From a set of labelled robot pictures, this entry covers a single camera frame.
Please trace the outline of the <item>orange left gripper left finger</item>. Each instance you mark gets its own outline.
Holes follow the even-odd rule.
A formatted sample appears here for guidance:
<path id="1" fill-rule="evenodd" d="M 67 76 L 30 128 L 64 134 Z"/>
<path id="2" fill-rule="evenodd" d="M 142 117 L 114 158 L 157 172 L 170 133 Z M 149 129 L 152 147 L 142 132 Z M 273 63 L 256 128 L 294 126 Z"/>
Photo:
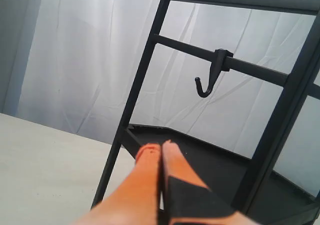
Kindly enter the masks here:
<path id="1" fill-rule="evenodd" d="M 160 205 L 161 146 L 148 143 L 118 188 L 84 215 L 76 225 L 156 225 Z"/>

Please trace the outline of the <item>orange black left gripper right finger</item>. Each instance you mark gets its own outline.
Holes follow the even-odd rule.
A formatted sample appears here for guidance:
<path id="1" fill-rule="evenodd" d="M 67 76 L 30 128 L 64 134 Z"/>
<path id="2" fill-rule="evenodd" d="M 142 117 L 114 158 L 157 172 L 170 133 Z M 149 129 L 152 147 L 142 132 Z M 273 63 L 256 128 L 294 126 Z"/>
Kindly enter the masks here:
<path id="1" fill-rule="evenodd" d="M 162 161 L 169 225 L 255 224 L 212 192 L 171 140 L 162 145 Z"/>

